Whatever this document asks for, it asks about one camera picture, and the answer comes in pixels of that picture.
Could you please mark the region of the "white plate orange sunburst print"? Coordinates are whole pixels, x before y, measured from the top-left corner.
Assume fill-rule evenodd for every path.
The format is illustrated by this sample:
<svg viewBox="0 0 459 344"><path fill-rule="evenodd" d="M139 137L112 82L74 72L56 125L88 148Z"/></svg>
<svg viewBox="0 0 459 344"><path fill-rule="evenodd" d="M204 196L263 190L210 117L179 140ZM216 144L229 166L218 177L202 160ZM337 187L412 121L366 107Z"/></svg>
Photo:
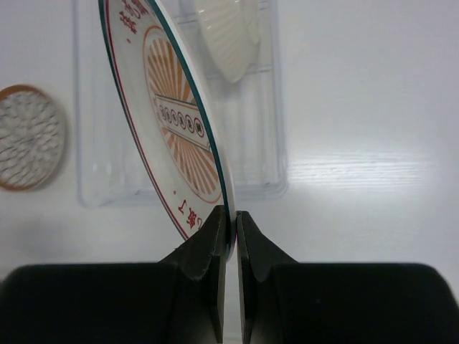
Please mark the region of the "white plate orange sunburst print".
<svg viewBox="0 0 459 344"><path fill-rule="evenodd" d="M118 97L162 206L184 238L221 206L231 254L236 209L230 162L184 30L162 1L100 1L98 10Z"/></svg>

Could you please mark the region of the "flower pattern brown rim plate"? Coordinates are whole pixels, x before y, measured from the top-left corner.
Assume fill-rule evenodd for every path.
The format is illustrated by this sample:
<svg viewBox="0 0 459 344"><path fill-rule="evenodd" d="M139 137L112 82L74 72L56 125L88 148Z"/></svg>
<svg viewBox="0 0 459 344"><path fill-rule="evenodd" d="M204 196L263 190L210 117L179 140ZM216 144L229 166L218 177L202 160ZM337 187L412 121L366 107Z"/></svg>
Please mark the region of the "flower pattern brown rim plate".
<svg viewBox="0 0 459 344"><path fill-rule="evenodd" d="M1 90L1 188L39 188L53 177L66 146L65 112L38 87L17 84Z"/></svg>

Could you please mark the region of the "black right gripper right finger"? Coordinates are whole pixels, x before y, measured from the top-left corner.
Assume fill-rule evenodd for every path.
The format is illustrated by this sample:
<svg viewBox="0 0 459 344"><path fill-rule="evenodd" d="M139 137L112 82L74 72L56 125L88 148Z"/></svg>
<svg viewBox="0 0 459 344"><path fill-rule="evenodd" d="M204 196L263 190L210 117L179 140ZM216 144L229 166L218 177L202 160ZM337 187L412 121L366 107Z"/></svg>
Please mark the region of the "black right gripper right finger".
<svg viewBox="0 0 459 344"><path fill-rule="evenodd" d="M297 262L237 215L244 343L456 343L458 304L431 266Z"/></svg>

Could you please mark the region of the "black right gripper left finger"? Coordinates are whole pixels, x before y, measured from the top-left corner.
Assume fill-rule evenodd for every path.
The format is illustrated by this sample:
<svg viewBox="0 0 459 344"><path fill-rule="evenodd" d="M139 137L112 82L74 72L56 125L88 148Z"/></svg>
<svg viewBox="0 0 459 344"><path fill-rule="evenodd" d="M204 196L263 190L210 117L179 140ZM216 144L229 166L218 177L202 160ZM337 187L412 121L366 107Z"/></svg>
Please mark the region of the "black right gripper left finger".
<svg viewBox="0 0 459 344"><path fill-rule="evenodd" d="M159 262L36 264L1 283L3 343L221 343L229 222Z"/></svg>

